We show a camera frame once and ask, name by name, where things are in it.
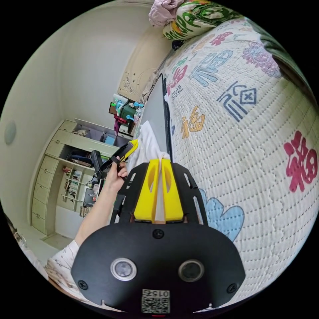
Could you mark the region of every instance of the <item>person's arm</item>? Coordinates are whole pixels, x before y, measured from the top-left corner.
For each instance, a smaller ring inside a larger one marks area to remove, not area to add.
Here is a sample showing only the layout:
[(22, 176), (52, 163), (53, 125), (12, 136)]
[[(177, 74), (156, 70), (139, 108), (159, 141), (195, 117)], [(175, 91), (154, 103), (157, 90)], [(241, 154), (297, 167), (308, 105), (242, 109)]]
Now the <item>person's arm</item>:
[(126, 164), (120, 163), (120, 166), (122, 169), (117, 172), (117, 164), (112, 164), (96, 203), (84, 218), (75, 236), (74, 240), (78, 246), (81, 246), (92, 233), (107, 226), (117, 193), (124, 183), (122, 177), (127, 176)]

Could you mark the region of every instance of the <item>bookshelf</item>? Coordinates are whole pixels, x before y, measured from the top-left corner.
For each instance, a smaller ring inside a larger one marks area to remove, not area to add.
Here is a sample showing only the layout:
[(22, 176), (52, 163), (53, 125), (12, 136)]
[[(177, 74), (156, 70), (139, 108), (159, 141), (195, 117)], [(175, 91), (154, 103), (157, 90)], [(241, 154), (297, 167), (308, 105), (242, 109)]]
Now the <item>bookshelf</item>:
[(81, 165), (68, 164), (63, 167), (63, 178), (59, 189), (57, 205), (80, 213), (93, 172)]

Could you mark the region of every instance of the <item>pink cloth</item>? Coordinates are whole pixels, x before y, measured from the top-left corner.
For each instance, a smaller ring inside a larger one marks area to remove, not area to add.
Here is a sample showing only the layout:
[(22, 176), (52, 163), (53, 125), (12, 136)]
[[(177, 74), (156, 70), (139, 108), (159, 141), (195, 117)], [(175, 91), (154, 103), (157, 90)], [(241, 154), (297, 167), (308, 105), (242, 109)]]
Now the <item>pink cloth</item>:
[(149, 13), (153, 27), (164, 27), (176, 18), (177, 8), (184, 0), (155, 0)]

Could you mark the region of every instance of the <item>screw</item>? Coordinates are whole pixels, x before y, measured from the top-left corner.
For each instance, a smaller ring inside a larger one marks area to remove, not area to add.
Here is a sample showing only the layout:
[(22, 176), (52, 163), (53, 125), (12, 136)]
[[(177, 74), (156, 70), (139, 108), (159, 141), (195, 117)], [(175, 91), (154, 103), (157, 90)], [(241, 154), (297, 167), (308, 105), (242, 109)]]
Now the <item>screw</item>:
[(231, 285), (228, 286), (227, 288), (227, 293), (233, 293), (237, 290), (237, 284), (232, 283)]
[(154, 237), (155, 239), (161, 239), (161, 238), (164, 237), (164, 232), (163, 232), (161, 229), (155, 229), (155, 230), (153, 231), (153, 237)]
[(79, 280), (77, 282), (77, 284), (79, 285), (79, 287), (82, 289), (82, 290), (87, 290), (87, 283), (83, 280)]

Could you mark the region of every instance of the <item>orange fu character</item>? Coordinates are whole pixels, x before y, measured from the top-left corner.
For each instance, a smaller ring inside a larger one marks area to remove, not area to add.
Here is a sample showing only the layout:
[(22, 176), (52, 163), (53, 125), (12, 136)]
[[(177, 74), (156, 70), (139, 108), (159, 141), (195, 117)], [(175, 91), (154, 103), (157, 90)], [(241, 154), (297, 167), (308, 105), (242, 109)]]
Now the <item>orange fu character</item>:
[(192, 114), (189, 117), (189, 120), (186, 119), (186, 116), (182, 117), (182, 128), (181, 133), (182, 139), (189, 137), (189, 132), (199, 132), (203, 129), (204, 122), (205, 122), (205, 115), (202, 114), (201, 116), (198, 116), (197, 112), (198, 106), (196, 105), (192, 111)]

